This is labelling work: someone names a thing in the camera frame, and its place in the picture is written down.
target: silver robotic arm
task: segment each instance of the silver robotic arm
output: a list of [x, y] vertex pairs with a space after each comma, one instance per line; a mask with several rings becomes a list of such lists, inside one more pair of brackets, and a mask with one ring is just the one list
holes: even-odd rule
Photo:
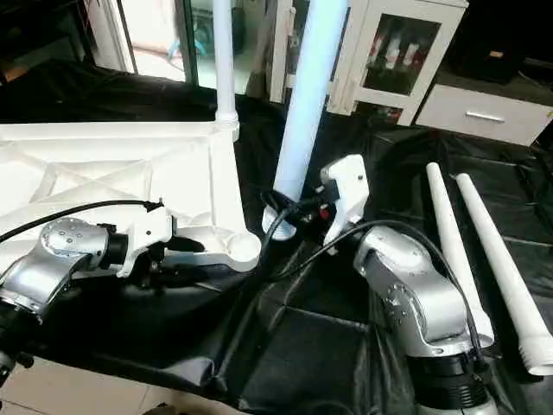
[[[125, 233], [116, 233], [114, 226], [68, 217], [48, 223], [33, 249], [0, 280], [0, 386], [72, 278], [93, 277], [97, 270], [108, 268], [118, 277], [128, 277], [140, 254], [177, 237], [174, 221], [165, 207], [158, 207]], [[188, 246], [201, 246], [188, 242]]]
[[407, 356], [419, 413], [494, 415], [467, 330], [460, 292], [428, 251], [389, 227], [361, 240], [353, 267], [384, 300]]

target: drawer handle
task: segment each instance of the drawer handle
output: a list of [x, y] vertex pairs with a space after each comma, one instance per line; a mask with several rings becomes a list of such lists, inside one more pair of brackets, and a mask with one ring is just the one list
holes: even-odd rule
[[493, 115], [481, 114], [479, 112], [474, 112], [474, 111], [467, 111], [465, 112], [465, 115], [467, 117], [486, 119], [487, 121], [493, 121], [494, 123], [503, 124], [505, 122], [505, 119], [502, 117], [495, 117]]

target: cabinet drawer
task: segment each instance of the cabinet drawer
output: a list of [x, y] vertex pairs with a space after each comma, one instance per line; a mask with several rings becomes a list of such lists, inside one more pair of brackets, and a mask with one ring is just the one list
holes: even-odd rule
[[551, 121], [553, 107], [435, 85], [416, 123], [530, 145]]

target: white plastic frame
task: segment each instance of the white plastic frame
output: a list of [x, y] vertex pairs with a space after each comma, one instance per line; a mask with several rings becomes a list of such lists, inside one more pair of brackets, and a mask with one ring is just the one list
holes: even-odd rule
[[[249, 271], [261, 244], [245, 227], [233, 142], [230, 0], [213, 2], [218, 110], [199, 123], [0, 124], [0, 233], [90, 201], [162, 198], [179, 234], [206, 251], [170, 255], [193, 265]], [[128, 227], [141, 207], [102, 207], [75, 217]], [[34, 245], [40, 229], [2, 244], [0, 273]]]

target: white cylindrical tube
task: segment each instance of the white cylindrical tube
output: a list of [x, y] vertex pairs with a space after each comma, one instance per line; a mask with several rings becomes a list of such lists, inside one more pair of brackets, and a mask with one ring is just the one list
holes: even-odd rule
[[448, 191], [443, 182], [440, 166], [436, 163], [429, 163], [426, 166], [426, 174], [429, 178], [430, 193], [434, 204], [435, 220], [440, 234], [443, 256], [453, 270], [459, 285], [467, 297], [468, 306], [474, 317], [476, 331], [480, 337], [482, 347], [486, 348], [493, 344], [493, 329], [490, 318], [482, 309], [478, 291], [474, 284], [473, 273], [468, 263], [465, 246], [459, 233], [459, 227], [455, 220]]
[[234, 105], [231, 0], [213, 1], [213, 32], [217, 74], [215, 119], [223, 125], [234, 126], [238, 122], [238, 114]]
[[[280, 149], [274, 189], [298, 201], [332, 76], [348, 0], [311, 0], [289, 105], [283, 145]], [[275, 219], [271, 208], [264, 212], [264, 229]], [[279, 227], [275, 237], [294, 234], [290, 226]]]
[[518, 351], [531, 374], [553, 374], [553, 337], [520, 276], [484, 202], [466, 174], [457, 184], [518, 334]]

